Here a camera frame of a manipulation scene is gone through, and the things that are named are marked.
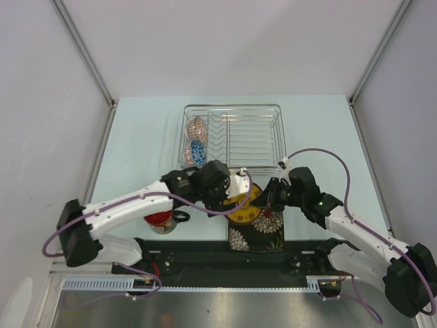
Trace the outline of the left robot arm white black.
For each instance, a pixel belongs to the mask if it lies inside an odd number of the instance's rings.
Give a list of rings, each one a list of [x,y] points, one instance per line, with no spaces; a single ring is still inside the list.
[[[244,176],[230,174],[217,160],[202,168],[173,170],[151,185],[130,195],[105,203],[82,205],[77,199],[64,206],[55,236],[59,238],[68,267],[81,267],[93,261],[121,262],[134,272],[143,273],[151,257],[141,248],[139,239],[109,235],[111,230],[135,219],[159,213],[173,214],[182,206],[195,208],[202,202],[202,212],[220,215],[217,204],[248,190]]]

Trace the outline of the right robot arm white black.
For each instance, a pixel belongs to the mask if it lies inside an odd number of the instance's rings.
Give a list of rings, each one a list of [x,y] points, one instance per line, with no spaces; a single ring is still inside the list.
[[[320,191],[311,170],[297,167],[271,178],[252,206],[270,212],[296,207],[312,223],[342,237],[315,257],[323,274],[344,271],[381,290],[409,318],[436,314],[436,263],[421,243],[409,245],[382,234],[353,215],[346,202]]]

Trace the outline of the black floral square plate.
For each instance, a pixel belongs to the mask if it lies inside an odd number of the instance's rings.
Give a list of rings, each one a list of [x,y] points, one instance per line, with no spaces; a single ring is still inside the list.
[[[250,224],[228,221],[228,246],[232,251],[272,253],[284,250],[283,212],[263,210]]]

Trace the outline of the yellow round plate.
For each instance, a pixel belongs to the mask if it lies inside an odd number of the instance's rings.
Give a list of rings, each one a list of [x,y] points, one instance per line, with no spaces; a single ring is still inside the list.
[[[236,212],[225,215],[225,218],[236,225],[249,225],[255,221],[262,213],[262,209],[252,206],[251,202],[262,193],[262,189],[257,184],[253,185],[251,196]]]

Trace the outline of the red brown patterned bowl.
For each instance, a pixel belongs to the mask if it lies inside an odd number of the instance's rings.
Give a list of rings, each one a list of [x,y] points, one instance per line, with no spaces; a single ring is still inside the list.
[[[190,140],[197,140],[201,144],[206,144],[208,140],[208,129],[205,120],[199,116],[195,116],[190,120],[185,130],[186,136]]]

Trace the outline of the blue patterned bowl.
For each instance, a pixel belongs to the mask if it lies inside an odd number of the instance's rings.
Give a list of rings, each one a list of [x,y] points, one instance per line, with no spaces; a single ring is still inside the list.
[[[206,151],[203,144],[198,140],[188,142],[183,151],[183,159],[187,167],[203,167],[206,164]]]

